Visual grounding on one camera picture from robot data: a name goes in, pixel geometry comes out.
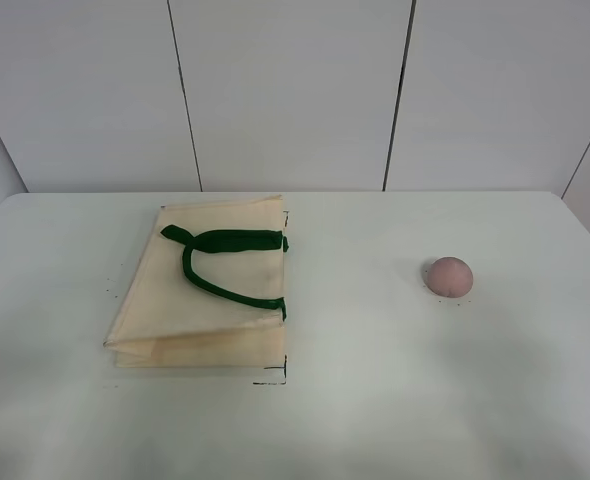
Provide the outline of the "pink peach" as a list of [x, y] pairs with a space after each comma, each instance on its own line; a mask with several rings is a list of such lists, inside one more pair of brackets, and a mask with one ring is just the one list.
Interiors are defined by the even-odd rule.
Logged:
[[426, 287], [444, 298], [461, 298], [473, 288], [474, 275], [467, 263], [456, 257], [441, 257], [424, 271]]

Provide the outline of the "cream linen bag green handles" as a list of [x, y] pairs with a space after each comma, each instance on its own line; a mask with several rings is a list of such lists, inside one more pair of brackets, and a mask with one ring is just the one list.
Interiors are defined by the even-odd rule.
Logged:
[[120, 367], [279, 367], [286, 213], [279, 196], [164, 206], [104, 345]]

